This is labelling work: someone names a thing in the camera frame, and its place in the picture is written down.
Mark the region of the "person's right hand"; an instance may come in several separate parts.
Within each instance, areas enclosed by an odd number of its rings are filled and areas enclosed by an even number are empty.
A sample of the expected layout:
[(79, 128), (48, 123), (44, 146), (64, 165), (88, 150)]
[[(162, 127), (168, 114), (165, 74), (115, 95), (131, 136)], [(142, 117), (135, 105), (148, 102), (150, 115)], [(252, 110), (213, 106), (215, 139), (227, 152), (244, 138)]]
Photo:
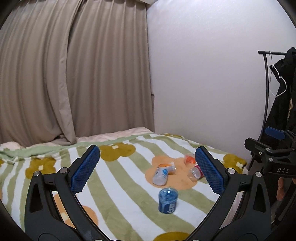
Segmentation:
[(282, 201), (284, 197), (285, 197), (285, 180), (284, 178), (279, 178), (276, 198), (278, 201)]

